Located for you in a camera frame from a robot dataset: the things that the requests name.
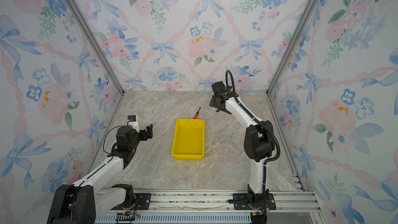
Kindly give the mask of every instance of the metal bracket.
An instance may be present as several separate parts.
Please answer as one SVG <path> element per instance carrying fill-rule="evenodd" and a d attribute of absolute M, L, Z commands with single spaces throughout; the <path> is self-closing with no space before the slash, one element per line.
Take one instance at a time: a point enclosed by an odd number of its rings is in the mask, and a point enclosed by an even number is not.
<path fill-rule="evenodd" d="M 275 199 L 273 197 L 273 194 L 269 194 L 270 199 L 266 201 L 266 207 L 269 210 L 276 210 L 276 204 L 275 204 Z M 247 194 L 240 194 L 240 193 L 235 193 L 232 194 L 232 198 L 234 201 L 234 209 L 235 210 L 257 210 L 255 208 L 252 208 L 249 205 L 249 201 L 246 199 L 248 198 Z"/>
<path fill-rule="evenodd" d="M 148 210 L 150 204 L 150 193 L 134 193 L 135 198 L 138 200 L 137 206 L 135 210 Z M 121 206 L 117 205 L 116 207 L 112 208 L 112 210 L 122 210 L 124 211 Z"/>

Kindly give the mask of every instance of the yellow tray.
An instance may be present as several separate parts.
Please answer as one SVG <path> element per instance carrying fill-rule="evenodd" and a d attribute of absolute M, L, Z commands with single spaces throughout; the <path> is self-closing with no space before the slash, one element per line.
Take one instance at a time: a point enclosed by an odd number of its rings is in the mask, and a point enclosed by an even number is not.
<path fill-rule="evenodd" d="M 203 119 L 177 119 L 172 156 L 175 159 L 203 159 L 205 156 L 205 121 Z"/>

